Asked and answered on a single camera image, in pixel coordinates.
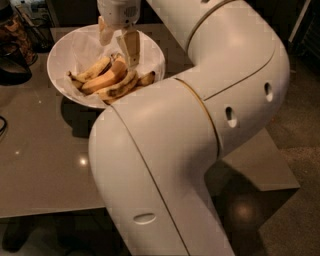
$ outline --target screw hole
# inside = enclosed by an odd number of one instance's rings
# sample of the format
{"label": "screw hole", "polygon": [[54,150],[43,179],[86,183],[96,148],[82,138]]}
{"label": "screw hole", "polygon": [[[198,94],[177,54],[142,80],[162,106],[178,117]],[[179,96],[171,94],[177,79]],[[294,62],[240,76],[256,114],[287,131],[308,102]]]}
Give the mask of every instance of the screw hole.
{"label": "screw hole", "polygon": [[229,126],[231,128],[236,127],[238,121],[237,121],[236,115],[235,115],[232,108],[230,108],[230,107],[226,108],[226,116],[227,116],[227,121],[228,121]]}
{"label": "screw hole", "polygon": [[264,85],[264,92],[266,94],[267,101],[271,102],[273,99],[273,93],[272,93],[272,87],[269,83],[266,83]]}

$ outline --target background object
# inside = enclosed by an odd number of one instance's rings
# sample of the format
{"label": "background object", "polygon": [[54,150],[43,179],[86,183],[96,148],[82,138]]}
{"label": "background object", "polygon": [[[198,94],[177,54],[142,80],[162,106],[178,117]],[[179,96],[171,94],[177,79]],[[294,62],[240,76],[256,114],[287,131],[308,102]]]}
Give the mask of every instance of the background object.
{"label": "background object", "polygon": [[15,43],[1,44],[0,84],[21,84],[31,77],[32,73],[20,52],[19,45]]}

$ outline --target hole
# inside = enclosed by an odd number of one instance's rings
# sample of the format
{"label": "hole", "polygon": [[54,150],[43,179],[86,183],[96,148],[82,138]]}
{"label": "hole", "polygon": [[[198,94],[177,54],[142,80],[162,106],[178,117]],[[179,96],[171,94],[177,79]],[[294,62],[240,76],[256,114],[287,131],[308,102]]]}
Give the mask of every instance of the hole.
{"label": "hole", "polygon": [[237,126],[237,118],[236,118],[236,115],[234,114],[234,111],[232,108],[230,107],[227,107],[226,108],[226,116],[227,116],[227,121],[228,121],[228,124],[231,128],[234,128]]}
{"label": "hole", "polygon": [[271,102],[273,99],[273,93],[272,93],[272,87],[269,83],[266,83],[264,85],[264,92],[266,94],[267,101]]}
{"label": "hole", "polygon": [[139,225],[150,224],[156,219],[156,215],[153,213],[141,214],[133,218],[134,222]]}

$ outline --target robot arm segment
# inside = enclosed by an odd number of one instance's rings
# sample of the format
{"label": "robot arm segment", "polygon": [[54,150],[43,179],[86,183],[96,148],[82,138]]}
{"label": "robot arm segment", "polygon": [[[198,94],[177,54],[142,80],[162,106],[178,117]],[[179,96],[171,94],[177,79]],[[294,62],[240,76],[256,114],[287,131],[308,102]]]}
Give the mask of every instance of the robot arm segment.
{"label": "robot arm segment", "polygon": [[100,116],[89,142],[95,181],[133,255],[233,255],[204,173],[275,114],[288,56],[244,1],[147,1],[195,66]]}

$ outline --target white bowl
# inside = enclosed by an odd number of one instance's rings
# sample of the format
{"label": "white bowl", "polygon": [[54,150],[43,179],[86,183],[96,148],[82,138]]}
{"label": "white bowl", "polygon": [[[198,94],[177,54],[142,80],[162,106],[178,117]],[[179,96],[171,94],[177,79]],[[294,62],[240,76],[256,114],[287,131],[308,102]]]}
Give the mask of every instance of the white bowl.
{"label": "white bowl", "polygon": [[[98,25],[91,25],[76,29],[62,37],[51,49],[47,70],[52,84],[68,99],[90,108],[104,109],[105,104],[96,94],[86,96],[76,89],[70,78],[66,75],[68,71],[79,73],[84,71],[102,56],[110,56],[112,53],[122,53],[118,46],[115,32],[111,43],[101,46],[99,42]],[[156,72],[155,82],[163,79],[165,74],[165,58],[159,46],[146,34],[140,34],[140,63],[136,70],[139,75],[150,71]]]}

